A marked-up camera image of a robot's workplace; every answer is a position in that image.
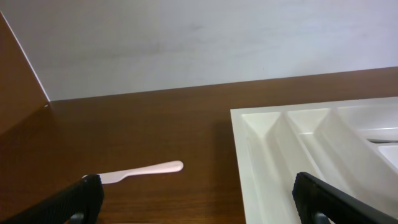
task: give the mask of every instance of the gray wall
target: gray wall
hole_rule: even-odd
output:
[[[398,66],[396,0],[0,0],[51,100]]]

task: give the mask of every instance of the wood grain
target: wood grain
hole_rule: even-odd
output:
[[[29,63],[0,14],[0,134],[45,104]]]
[[[398,67],[54,101],[0,136],[0,219],[85,174],[181,160],[104,185],[98,223],[244,223],[229,110],[398,96]]]

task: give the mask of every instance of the white plastic container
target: white plastic container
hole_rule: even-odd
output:
[[[398,217],[398,98],[231,110],[247,224],[300,223],[295,176],[308,172]]]

